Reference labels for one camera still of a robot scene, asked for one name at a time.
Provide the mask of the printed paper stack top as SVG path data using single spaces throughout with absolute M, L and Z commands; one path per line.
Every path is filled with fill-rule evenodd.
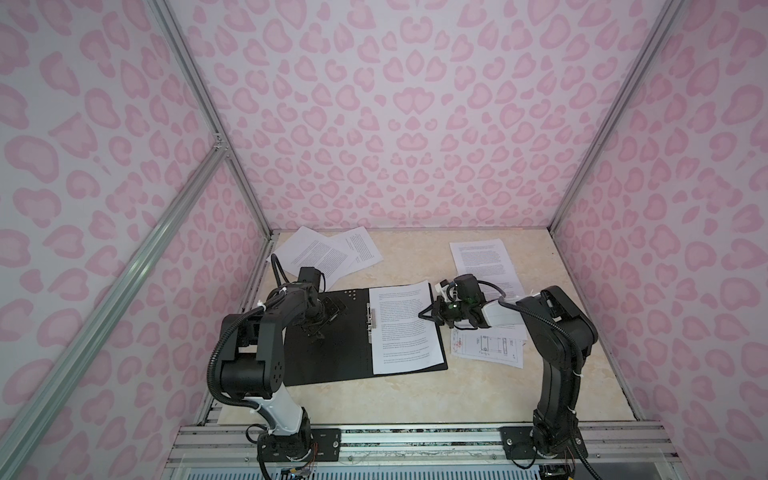
M 428 282 L 372 288 L 369 304 L 374 375 L 404 374 L 446 365 L 438 327 L 419 317 L 432 305 Z

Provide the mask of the red folder black inside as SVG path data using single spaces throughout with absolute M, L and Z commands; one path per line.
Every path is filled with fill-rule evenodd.
M 341 300 L 346 306 L 345 312 L 327 325 L 324 340 L 311 343 L 299 327 L 286 329 L 285 385 L 302 386 L 377 377 L 372 371 L 370 289 L 332 291 L 321 296 L 323 299 L 331 297 Z M 441 343 L 445 355 L 442 337 Z M 411 373 L 446 370 L 446 355 L 445 363 L 442 368 L 432 367 Z

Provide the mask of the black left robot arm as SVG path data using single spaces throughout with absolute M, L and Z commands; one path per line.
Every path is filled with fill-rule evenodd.
M 227 316 L 208 363 L 206 383 L 213 398 L 255 410 L 275 437 L 306 440 L 309 420 L 284 385 L 284 331 L 297 326 L 310 338 L 345 310 L 323 299 L 308 283 L 289 283 L 270 292 L 267 300 L 245 313 Z

